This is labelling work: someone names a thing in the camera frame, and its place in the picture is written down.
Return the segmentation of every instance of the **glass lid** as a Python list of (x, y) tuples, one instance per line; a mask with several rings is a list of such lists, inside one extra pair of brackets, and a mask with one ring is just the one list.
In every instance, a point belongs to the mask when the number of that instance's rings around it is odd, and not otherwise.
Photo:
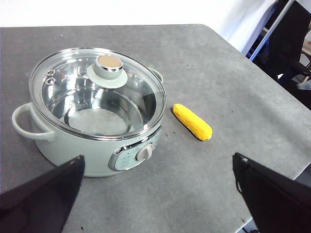
[(163, 86), (148, 68), (99, 48), (62, 50), (42, 60), (29, 82), (38, 112), (54, 126), (93, 140), (124, 140), (162, 118)]

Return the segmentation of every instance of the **white wall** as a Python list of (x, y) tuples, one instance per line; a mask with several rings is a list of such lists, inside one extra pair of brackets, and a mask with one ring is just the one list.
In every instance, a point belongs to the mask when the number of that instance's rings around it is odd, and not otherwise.
[[(1, 0), (2, 27), (201, 23), (247, 50), (276, 0)], [(310, 5), (311, 0), (301, 0)]]
[(311, 13), (311, 0), (297, 0), (304, 8)]

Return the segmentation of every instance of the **lid knob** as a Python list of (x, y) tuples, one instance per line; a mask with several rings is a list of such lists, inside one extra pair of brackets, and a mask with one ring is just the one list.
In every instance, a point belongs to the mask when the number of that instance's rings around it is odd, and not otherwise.
[(112, 55), (101, 55), (95, 60), (95, 73), (101, 78), (116, 79), (122, 72), (122, 61)]
[(95, 63), (87, 68), (86, 74), (98, 86), (110, 89), (122, 87), (127, 82), (123, 62), (108, 54), (97, 57)]

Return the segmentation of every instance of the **control panel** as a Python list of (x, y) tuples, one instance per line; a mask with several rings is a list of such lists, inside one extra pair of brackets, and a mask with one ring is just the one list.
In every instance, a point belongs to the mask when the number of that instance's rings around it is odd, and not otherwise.
[(157, 146), (160, 130), (161, 127), (139, 142), (120, 148), (111, 155), (108, 167), (114, 171), (124, 171), (148, 160)]

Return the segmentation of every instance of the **pot handle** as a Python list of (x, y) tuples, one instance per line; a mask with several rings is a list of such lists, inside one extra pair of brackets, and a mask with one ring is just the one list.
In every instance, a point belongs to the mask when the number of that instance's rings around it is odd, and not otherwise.
[[(28, 132), (26, 130), (23, 130), (18, 124), (17, 124), (17, 118), (19, 116), (19, 114), (24, 113), (24, 112), (30, 112), (31, 113), (31, 117), (32, 119), (35, 121), (35, 123), (42, 129), (45, 130), (47, 132), (45, 133), (31, 133)], [(44, 125), (42, 123), (42, 121), (38, 118), (38, 116), (36, 116), (33, 113), (33, 106), (32, 103), (26, 103), (23, 104), (22, 106), (19, 106), (17, 109), (14, 110), (14, 112), (12, 113), (12, 124), (14, 126), (14, 128), (16, 129), (16, 131), (26, 137), (26, 138), (30, 138), (30, 139), (38, 139), (38, 140), (47, 140), (48, 142), (52, 142), (55, 138), (55, 132), (51, 131), (46, 125)]]
[(156, 75), (157, 79), (159, 79), (159, 81), (160, 81), (161, 83), (163, 83), (163, 76), (162, 76), (162, 74), (160, 74), (159, 71), (157, 71), (157, 70), (155, 70), (155, 69), (153, 69), (153, 68), (151, 68), (151, 67), (148, 67), (148, 69), (149, 69), (154, 75)]

